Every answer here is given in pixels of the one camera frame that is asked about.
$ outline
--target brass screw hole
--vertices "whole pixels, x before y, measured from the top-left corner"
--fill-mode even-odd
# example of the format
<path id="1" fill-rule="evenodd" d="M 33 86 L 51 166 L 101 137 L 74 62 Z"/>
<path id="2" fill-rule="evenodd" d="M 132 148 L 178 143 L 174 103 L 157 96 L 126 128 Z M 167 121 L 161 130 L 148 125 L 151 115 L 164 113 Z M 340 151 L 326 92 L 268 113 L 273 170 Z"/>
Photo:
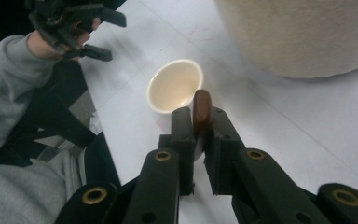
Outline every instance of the brass screw hole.
<path id="1" fill-rule="evenodd" d="M 358 197 L 345 189 L 333 190 L 333 196 L 340 203 L 353 207 L 358 206 Z"/>
<path id="2" fill-rule="evenodd" d="M 82 201 L 85 204 L 100 203 L 107 196 L 107 191 L 101 187 L 95 187 L 87 190 L 82 197 Z"/>
<path id="3" fill-rule="evenodd" d="M 155 159 L 158 161 L 168 161 L 171 159 L 171 153 L 168 151 L 160 151 L 155 154 Z"/>
<path id="4" fill-rule="evenodd" d="M 249 158 L 255 161 L 262 161 L 266 157 L 264 153 L 256 151 L 256 150 L 248 150 L 246 152 L 246 155 L 248 155 Z"/>

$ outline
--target brown object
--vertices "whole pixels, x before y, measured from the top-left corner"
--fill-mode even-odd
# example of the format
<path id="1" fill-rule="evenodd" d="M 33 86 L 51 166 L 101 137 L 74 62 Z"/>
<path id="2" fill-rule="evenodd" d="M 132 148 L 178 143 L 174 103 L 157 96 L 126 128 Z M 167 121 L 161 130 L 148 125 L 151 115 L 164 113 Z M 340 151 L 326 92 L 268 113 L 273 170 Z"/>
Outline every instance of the brown object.
<path id="1" fill-rule="evenodd" d="M 197 90 L 193 104 L 193 133 L 198 135 L 212 124 L 212 100 L 206 90 Z"/>
<path id="2" fill-rule="evenodd" d="M 196 138 L 194 161 L 203 152 L 203 138 L 212 129 L 212 100 L 206 90 L 197 90 L 194 94 L 193 103 L 193 134 Z"/>

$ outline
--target cup rim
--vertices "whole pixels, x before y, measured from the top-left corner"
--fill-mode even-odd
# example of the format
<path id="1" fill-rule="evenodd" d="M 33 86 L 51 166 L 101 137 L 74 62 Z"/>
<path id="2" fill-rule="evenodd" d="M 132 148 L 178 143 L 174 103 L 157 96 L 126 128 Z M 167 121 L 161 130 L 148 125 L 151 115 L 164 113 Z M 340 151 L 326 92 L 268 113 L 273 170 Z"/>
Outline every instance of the cup rim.
<path id="1" fill-rule="evenodd" d="M 199 78 L 200 78 L 200 82 L 197 86 L 197 90 L 199 90 L 202 86 L 202 83 L 203 83 L 203 72 L 202 72 L 202 69 L 200 67 L 200 65 L 193 61 L 193 60 L 190 60 L 190 59 L 177 59 L 177 60 L 174 60 L 174 61 L 171 61 L 169 63 L 166 63 L 164 64 L 162 67 L 159 68 L 159 70 L 155 73 L 155 75 L 153 75 L 153 77 L 150 79 L 148 85 L 147 85 L 147 92 L 146 92 L 146 99 L 147 99 L 147 103 L 149 104 L 149 106 L 156 112 L 158 112 L 159 114 L 171 114 L 175 109 L 172 109 L 172 110 L 162 110 L 162 109 L 159 109 L 157 107 L 155 107 L 151 100 L 150 100 L 150 88 L 151 88 L 151 84 L 153 83 L 154 79 L 158 76 L 158 74 L 163 70 L 165 69 L 166 67 L 169 67 L 175 63 L 189 63 L 191 64 L 193 67 L 196 68 L 196 70 L 198 71 L 198 75 L 199 75 Z M 188 106 L 190 105 L 190 103 L 193 101 L 193 98 L 194 98 L 194 95 L 188 99 L 184 104 L 183 106 Z"/>

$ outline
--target person's hand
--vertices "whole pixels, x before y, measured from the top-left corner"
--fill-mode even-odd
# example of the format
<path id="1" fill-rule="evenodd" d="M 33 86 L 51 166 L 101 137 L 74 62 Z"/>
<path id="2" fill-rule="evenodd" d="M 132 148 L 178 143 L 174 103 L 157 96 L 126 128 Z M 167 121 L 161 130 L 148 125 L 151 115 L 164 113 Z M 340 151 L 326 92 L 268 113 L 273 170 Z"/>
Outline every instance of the person's hand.
<path id="1" fill-rule="evenodd" d="M 83 45 L 87 40 L 90 39 L 90 34 L 85 30 L 77 28 L 78 24 L 75 24 L 72 30 L 72 36 L 77 40 L 77 43 Z M 92 29 L 96 30 L 100 24 L 100 18 L 93 19 Z M 42 38 L 37 30 L 33 31 L 29 36 L 27 45 L 29 50 L 37 58 L 53 60 L 59 60 L 61 58 L 61 55 Z"/>

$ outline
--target person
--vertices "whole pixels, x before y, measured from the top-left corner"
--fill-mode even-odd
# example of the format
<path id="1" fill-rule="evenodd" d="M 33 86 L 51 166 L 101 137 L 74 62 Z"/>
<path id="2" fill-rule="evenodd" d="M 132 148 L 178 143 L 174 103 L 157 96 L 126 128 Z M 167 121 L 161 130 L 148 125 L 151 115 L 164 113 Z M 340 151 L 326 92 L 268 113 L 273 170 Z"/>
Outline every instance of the person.
<path id="1" fill-rule="evenodd" d="M 101 20 L 93 20 L 96 30 Z M 74 28 L 79 44 L 90 34 Z M 0 147 L 44 86 L 61 55 L 38 31 L 0 42 Z M 72 194 L 84 184 L 78 158 L 68 151 L 28 167 L 0 165 L 0 223 L 53 223 Z"/>

